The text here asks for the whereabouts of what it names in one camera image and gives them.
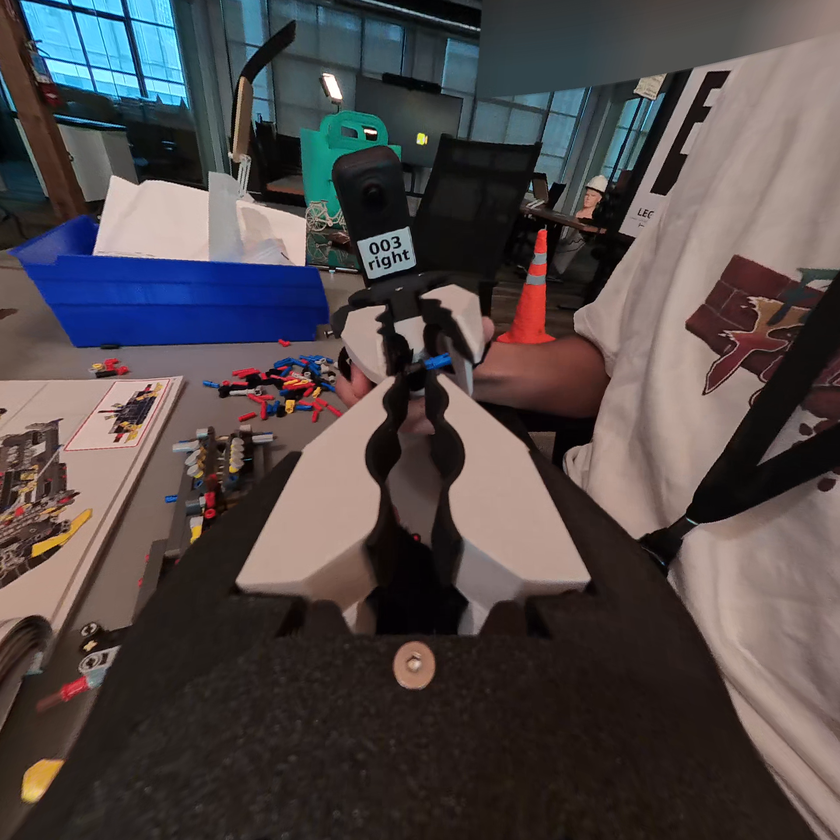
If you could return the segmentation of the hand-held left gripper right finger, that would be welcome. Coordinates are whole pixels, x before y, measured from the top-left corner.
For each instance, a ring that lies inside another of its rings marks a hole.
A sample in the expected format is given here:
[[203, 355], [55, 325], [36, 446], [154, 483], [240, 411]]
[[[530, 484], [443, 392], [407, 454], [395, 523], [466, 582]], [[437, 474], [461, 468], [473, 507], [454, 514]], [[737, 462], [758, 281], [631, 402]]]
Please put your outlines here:
[[582, 591], [591, 576], [531, 449], [445, 375], [426, 385], [441, 487], [432, 549], [442, 582], [467, 601], [462, 622], [501, 602]]

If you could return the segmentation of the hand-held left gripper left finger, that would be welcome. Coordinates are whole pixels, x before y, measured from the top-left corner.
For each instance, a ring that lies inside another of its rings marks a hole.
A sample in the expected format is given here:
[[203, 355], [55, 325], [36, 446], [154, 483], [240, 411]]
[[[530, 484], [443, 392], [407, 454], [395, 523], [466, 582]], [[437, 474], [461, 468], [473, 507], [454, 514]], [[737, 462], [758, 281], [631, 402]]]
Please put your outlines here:
[[405, 376], [388, 376], [301, 451], [238, 573], [240, 591], [346, 610], [392, 582], [402, 530], [387, 478], [407, 402]]

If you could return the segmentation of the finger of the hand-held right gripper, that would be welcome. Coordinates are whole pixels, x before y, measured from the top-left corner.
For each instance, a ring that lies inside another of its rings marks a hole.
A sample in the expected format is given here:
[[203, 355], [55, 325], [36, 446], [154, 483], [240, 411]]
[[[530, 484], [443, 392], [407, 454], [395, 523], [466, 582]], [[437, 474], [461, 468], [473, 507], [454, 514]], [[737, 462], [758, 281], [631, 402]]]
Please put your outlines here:
[[475, 368], [486, 357], [492, 328], [487, 332], [478, 295], [456, 284], [423, 294], [423, 341], [428, 356], [448, 353], [455, 381], [474, 395]]
[[384, 339], [387, 335], [400, 333], [415, 351], [415, 359], [421, 355], [421, 317], [396, 320], [385, 305], [351, 309], [344, 321], [341, 338], [350, 360], [375, 385], [388, 378]]

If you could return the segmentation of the pile of red blue lego pieces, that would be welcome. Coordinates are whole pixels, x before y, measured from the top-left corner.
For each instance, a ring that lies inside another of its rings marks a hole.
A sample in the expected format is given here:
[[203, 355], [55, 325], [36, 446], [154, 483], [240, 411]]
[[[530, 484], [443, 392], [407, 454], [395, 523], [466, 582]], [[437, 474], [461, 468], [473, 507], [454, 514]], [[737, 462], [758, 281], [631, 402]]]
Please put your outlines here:
[[202, 387], [220, 400], [239, 403], [238, 424], [264, 423], [295, 414], [341, 417], [343, 410], [332, 399], [338, 380], [337, 362], [319, 354], [288, 356], [264, 370], [248, 367], [222, 381], [202, 380]]

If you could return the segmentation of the person's right forearm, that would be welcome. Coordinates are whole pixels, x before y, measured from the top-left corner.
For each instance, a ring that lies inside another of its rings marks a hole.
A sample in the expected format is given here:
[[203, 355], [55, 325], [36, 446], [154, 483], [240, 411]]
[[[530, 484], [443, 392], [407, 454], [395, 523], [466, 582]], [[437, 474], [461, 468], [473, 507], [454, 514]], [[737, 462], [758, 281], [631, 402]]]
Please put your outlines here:
[[485, 403], [558, 417], [594, 418], [610, 382], [600, 350], [575, 333], [547, 343], [504, 343], [483, 319], [490, 339], [474, 369], [473, 395]]

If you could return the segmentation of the lego car chassis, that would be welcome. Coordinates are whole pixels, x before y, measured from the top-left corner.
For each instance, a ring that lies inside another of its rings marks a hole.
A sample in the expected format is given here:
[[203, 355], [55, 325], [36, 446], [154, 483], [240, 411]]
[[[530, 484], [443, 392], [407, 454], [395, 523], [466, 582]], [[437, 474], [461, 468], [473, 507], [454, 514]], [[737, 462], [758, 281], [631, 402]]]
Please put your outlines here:
[[165, 500], [173, 509], [171, 526], [165, 539], [150, 546], [139, 598], [152, 595], [185, 552], [269, 472], [276, 439], [242, 423], [230, 434], [199, 428], [191, 438], [173, 444], [173, 454], [183, 459], [181, 483]]

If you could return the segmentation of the lego instruction booklet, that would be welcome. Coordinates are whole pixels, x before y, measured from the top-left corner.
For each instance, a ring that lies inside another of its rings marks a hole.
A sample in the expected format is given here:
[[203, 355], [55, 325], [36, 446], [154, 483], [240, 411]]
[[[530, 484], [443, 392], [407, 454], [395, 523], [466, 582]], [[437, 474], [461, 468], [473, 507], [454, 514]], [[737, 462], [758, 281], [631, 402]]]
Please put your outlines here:
[[183, 388], [1, 383], [1, 723], [46, 661]]

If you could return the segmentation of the black white lego pieces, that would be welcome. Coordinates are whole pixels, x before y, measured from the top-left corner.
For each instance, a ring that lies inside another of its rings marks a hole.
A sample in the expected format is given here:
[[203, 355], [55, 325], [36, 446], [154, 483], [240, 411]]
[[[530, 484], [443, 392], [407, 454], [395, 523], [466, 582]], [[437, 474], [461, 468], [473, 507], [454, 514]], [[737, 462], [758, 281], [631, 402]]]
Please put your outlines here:
[[97, 622], [89, 622], [80, 629], [79, 652], [82, 659], [79, 674], [85, 676], [96, 669], [108, 668], [116, 658], [130, 626], [107, 629]]

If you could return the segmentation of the red lego axle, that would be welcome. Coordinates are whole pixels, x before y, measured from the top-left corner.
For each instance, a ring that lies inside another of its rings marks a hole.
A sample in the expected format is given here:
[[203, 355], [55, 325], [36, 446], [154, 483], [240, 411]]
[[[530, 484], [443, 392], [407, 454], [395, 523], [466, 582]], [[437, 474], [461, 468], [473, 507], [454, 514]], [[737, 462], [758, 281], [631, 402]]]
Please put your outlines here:
[[57, 692], [49, 694], [36, 703], [36, 713], [43, 714], [46, 711], [58, 707], [73, 700], [74, 698], [87, 693], [90, 690], [89, 680], [86, 675], [80, 676], [73, 681], [64, 684]]

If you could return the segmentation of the yellow lego panel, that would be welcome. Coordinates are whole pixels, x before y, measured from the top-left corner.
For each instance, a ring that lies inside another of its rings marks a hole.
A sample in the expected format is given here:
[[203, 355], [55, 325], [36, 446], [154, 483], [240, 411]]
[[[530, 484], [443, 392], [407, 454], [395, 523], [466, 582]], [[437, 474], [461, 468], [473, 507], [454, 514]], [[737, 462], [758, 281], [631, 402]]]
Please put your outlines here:
[[30, 765], [24, 772], [20, 785], [21, 802], [39, 802], [64, 764], [63, 759], [40, 759]]

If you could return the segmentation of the person's right hand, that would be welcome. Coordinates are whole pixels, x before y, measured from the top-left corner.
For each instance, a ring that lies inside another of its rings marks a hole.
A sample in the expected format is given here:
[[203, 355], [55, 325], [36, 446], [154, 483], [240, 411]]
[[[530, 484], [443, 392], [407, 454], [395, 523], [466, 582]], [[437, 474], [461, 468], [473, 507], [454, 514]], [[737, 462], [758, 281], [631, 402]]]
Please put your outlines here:
[[[375, 384], [350, 360], [350, 378], [343, 374], [335, 383], [336, 393], [348, 408], [354, 406], [375, 388]], [[407, 405], [406, 419], [400, 426], [400, 434], [432, 436], [434, 426], [426, 415], [425, 397], [411, 398]]]

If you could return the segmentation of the teal tote bag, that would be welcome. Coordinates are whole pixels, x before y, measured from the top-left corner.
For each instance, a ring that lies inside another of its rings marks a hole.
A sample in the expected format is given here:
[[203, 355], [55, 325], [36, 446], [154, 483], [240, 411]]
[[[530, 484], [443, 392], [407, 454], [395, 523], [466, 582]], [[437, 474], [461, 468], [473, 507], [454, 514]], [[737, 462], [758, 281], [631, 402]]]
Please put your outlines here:
[[353, 247], [337, 242], [347, 234], [332, 169], [341, 156], [387, 145], [384, 122], [374, 114], [338, 111], [325, 115], [317, 130], [301, 129], [301, 173], [306, 200], [306, 261], [325, 270], [357, 271]]

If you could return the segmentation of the orange traffic cone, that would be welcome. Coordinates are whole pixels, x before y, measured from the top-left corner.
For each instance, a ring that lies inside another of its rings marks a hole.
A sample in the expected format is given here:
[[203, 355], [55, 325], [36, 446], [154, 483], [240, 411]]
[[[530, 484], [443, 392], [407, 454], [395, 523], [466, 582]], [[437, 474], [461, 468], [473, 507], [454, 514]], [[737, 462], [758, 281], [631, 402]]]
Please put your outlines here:
[[497, 338], [499, 343], [536, 345], [555, 341], [545, 328], [547, 269], [548, 233], [545, 228], [541, 228], [514, 319], [509, 330]]

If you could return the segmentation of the black monitor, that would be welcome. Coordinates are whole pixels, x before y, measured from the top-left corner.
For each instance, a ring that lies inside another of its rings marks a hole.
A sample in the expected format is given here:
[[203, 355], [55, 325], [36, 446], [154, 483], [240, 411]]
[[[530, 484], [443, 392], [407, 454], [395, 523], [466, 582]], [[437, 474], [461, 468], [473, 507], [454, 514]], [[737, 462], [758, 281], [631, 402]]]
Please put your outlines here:
[[359, 75], [354, 105], [383, 121], [387, 143], [400, 147], [403, 163], [430, 169], [442, 135], [458, 134], [464, 100]]

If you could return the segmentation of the black mesh office chair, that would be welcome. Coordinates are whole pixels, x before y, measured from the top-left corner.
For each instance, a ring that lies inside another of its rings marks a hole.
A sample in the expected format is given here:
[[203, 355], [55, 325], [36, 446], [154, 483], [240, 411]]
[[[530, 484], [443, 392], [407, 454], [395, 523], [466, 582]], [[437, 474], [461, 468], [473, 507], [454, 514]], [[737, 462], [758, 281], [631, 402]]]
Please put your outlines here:
[[541, 148], [541, 142], [490, 143], [443, 134], [413, 219], [417, 269], [471, 275], [487, 317]]

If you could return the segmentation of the background desk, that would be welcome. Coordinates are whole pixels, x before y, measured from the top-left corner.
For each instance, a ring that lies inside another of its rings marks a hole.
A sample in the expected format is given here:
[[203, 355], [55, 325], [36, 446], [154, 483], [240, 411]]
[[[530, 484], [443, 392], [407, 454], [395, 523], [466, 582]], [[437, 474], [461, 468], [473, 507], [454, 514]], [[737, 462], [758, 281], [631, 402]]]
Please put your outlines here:
[[567, 267], [556, 272], [553, 279], [565, 285], [567, 274], [572, 271], [573, 289], [563, 293], [570, 301], [560, 308], [571, 310], [572, 303], [581, 308], [593, 302], [634, 242], [631, 236], [604, 226], [604, 222], [617, 220], [617, 204], [611, 197], [607, 198], [605, 211], [594, 210], [594, 218], [564, 215], [536, 199], [522, 201], [519, 211], [547, 228], [550, 266], [560, 256], [572, 253]]

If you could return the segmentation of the curved black wooden lamp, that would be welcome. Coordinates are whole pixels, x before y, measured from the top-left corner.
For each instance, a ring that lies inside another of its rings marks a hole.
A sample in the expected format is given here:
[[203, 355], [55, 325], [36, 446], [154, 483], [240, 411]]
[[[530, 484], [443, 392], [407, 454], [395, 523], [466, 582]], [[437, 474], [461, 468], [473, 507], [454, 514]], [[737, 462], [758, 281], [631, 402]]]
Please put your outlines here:
[[228, 158], [236, 169], [238, 198], [248, 193], [251, 158], [249, 142], [254, 103], [254, 80], [278, 55], [288, 48], [297, 35], [297, 21], [291, 20], [271, 36], [245, 63], [234, 90], [234, 103], [230, 123]]

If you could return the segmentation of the mannequin head with hard hat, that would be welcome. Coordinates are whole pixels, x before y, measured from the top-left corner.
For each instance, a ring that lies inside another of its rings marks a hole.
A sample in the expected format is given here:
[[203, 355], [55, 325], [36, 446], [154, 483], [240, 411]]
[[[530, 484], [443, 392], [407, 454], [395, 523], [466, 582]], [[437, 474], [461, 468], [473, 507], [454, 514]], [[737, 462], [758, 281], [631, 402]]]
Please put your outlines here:
[[575, 217], [579, 222], [591, 222], [594, 212], [606, 194], [609, 181], [604, 175], [595, 175], [584, 188], [581, 208]]

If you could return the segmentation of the blue plastic bin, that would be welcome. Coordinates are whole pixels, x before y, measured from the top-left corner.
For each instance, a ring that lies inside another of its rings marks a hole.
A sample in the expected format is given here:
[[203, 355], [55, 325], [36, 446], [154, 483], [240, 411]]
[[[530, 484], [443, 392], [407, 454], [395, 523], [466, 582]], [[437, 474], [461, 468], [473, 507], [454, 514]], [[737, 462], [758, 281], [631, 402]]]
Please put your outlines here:
[[330, 321], [311, 266], [93, 255], [79, 216], [12, 248], [78, 348], [314, 341]]

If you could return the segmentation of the white paper bags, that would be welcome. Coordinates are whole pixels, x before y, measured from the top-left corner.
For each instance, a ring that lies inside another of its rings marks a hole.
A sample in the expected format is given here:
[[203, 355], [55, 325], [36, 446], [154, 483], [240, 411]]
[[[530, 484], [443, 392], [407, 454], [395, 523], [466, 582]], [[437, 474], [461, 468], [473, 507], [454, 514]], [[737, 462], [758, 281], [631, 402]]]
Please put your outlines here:
[[256, 203], [230, 175], [208, 190], [113, 176], [92, 254], [273, 266], [306, 265], [303, 217]]

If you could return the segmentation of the white cabinet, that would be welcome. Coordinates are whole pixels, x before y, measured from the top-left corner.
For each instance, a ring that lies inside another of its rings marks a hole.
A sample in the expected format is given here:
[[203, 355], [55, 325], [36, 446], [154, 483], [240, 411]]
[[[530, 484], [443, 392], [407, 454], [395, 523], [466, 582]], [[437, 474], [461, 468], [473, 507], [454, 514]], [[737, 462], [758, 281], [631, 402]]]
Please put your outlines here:
[[137, 185], [137, 171], [123, 130], [59, 125], [73, 171], [86, 202], [103, 200], [112, 176]]

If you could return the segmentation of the black white marker poster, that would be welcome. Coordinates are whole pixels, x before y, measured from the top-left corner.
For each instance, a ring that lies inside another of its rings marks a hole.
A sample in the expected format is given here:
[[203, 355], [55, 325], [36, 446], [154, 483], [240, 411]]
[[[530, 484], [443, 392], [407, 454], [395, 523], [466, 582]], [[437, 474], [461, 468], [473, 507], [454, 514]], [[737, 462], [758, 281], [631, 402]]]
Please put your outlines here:
[[635, 238], [642, 228], [653, 222], [684, 169], [723, 85], [740, 61], [729, 59], [690, 71], [658, 136], [650, 162], [633, 190], [619, 228], [621, 235]]

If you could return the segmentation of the wooden post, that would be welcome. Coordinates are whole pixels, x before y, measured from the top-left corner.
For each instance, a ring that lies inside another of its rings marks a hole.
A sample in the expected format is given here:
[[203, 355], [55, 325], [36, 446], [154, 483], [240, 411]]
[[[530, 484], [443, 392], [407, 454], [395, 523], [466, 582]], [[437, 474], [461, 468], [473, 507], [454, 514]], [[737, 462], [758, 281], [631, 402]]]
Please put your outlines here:
[[1, 2], [1, 68], [18, 120], [61, 222], [84, 215], [88, 205], [72, 168], [54, 113], [35, 78], [17, 2]]

